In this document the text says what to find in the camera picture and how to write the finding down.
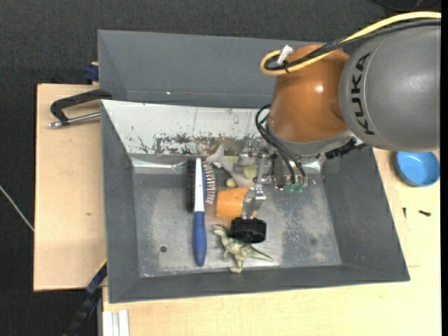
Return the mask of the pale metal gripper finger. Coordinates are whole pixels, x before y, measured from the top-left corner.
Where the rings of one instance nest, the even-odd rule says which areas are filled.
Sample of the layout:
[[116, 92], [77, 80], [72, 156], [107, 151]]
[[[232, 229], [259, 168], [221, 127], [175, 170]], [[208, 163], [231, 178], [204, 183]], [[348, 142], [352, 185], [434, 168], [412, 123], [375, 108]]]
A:
[[266, 200], [263, 186], [255, 184], [245, 194], [243, 203], [243, 219], [255, 218], [255, 214]]
[[242, 174], [257, 174], [260, 157], [260, 151], [244, 150], [241, 152], [239, 154], [239, 167], [241, 167]]

